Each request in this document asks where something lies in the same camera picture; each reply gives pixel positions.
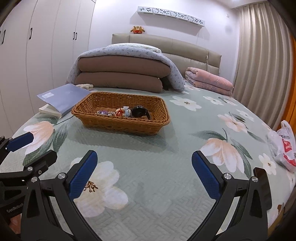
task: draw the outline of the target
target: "pink folded quilt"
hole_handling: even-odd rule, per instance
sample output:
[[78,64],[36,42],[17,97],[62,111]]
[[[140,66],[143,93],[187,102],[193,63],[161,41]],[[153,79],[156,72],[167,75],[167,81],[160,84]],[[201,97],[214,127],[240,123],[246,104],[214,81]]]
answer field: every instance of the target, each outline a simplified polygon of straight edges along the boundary
[[224,90],[222,88],[219,88],[219,87],[211,85],[211,84],[196,81],[196,80],[190,78],[187,74],[185,74],[185,78],[186,78],[186,80],[188,80],[191,84],[193,84],[197,88],[213,91],[213,92],[216,92],[216,93],[219,93],[222,95],[232,96],[232,91]]
[[187,74],[193,80],[211,84],[224,90],[231,91],[233,89],[233,84],[227,79],[211,74],[202,69],[188,67],[185,74]]

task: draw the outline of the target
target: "beige curtain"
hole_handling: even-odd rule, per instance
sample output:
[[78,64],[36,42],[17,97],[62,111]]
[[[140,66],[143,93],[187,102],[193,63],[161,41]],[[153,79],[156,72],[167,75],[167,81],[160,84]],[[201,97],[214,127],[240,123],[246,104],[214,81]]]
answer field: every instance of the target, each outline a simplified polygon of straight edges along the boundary
[[293,71],[290,32],[268,3],[239,8],[240,41],[233,96],[276,129]]

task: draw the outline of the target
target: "blue gripper pad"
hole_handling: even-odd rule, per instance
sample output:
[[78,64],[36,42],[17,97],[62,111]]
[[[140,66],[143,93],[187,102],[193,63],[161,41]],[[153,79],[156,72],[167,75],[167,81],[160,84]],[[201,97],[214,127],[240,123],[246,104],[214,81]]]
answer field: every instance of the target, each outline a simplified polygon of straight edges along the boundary
[[84,161],[82,167],[76,172],[69,183],[69,198],[71,201],[78,198],[87,184],[98,163],[98,155],[92,151],[89,157]]
[[34,136],[31,132],[27,132],[19,137],[16,137],[9,141],[8,145],[6,146],[8,151],[16,151],[28,144],[30,144],[34,140]]
[[192,166],[210,198],[218,201],[221,197],[220,184],[197,152],[194,152],[192,155]]

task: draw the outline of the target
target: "wicker basket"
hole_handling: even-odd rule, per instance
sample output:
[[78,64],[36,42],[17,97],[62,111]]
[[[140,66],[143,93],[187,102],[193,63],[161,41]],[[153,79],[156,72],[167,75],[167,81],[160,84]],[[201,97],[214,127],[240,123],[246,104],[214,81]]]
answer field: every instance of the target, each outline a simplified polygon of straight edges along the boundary
[[[103,108],[131,108],[142,105],[148,109],[150,120],[146,116],[128,118],[121,116],[99,116],[96,112]],[[72,114],[87,127],[99,127],[107,130],[124,131],[135,134],[154,135],[163,126],[170,123],[170,116],[163,99],[156,96],[93,92],[76,104]]]

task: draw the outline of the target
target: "flower center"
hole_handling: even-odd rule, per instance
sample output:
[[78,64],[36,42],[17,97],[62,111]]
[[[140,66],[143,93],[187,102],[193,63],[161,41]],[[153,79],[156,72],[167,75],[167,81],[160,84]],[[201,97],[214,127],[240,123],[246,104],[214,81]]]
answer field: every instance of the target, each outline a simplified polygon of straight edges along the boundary
[[87,184],[85,185],[83,191],[85,191],[86,189],[89,189],[89,192],[95,192],[95,189],[98,189],[96,184],[94,184],[91,181],[88,181]]

